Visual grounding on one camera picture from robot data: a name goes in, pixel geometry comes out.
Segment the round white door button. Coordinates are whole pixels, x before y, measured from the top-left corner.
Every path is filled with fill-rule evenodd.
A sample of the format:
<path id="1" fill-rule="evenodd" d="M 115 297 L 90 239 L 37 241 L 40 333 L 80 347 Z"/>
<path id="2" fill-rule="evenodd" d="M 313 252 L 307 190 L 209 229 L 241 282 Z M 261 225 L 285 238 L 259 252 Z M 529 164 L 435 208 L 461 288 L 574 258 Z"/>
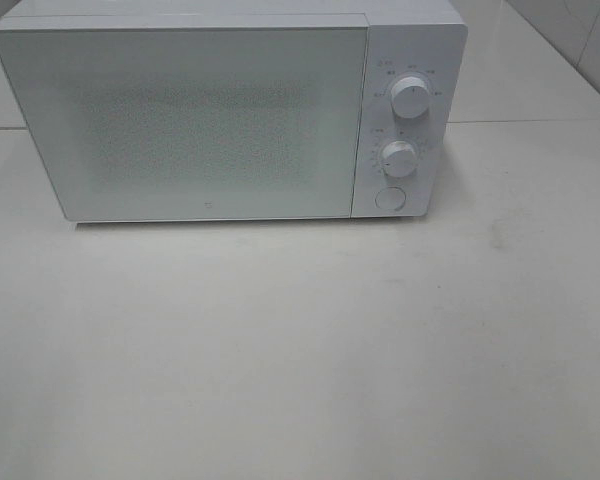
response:
<path id="1" fill-rule="evenodd" d="M 405 206 L 406 194 L 399 187 L 387 187 L 376 195 L 375 204 L 379 209 L 397 212 Z"/>

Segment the white microwave knob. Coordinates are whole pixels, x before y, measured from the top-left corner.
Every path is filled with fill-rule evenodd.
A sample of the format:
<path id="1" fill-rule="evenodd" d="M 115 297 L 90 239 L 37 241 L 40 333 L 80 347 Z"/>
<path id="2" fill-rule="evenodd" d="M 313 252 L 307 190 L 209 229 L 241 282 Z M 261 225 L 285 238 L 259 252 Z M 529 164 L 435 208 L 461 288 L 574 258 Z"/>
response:
<path id="1" fill-rule="evenodd" d="M 418 155 L 414 146 L 406 141 L 387 144 L 380 153 L 381 167 L 392 178 L 404 178 L 417 168 Z"/>
<path id="2" fill-rule="evenodd" d="M 389 89 L 393 113 L 401 119 L 415 119 L 430 106 L 431 87 L 419 74 L 410 73 L 397 79 Z"/>

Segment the white microwave door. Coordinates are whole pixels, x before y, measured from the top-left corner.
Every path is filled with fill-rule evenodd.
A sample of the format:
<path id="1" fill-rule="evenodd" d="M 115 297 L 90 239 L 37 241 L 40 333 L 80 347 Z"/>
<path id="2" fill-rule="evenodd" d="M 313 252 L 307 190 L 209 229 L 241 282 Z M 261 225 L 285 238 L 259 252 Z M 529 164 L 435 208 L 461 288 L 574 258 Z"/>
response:
<path id="1" fill-rule="evenodd" d="M 345 217 L 362 28 L 0 32 L 73 222 Z"/>

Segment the white microwave oven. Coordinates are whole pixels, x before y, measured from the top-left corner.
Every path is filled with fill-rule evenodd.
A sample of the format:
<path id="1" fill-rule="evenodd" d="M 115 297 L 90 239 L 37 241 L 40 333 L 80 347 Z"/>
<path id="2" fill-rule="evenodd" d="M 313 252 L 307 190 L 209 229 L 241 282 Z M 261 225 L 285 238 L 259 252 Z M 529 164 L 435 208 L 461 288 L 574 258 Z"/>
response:
<path id="1" fill-rule="evenodd" d="M 463 19 L 446 1 L 22 1 L 0 19 L 0 32 L 319 28 L 362 28 L 366 32 L 349 214 L 345 217 L 176 221 L 424 215 L 468 36 Z M 1 60 L 0 65 L 5 73 Z M 410 73 L 428 80 L 431 99 L 426 113 L 407 120 L 393 113 L 389 89 L 397 79 Z M 381 167 L 380 153 L 394 141 L 410 142 L 417 151 L 417 168 L 404 178 L 389 177 Z M 387 187 L 399 187 L 405 192 L 406 204 L 400 211 L 385 211 L 376 206 L 376 195 Z"/>

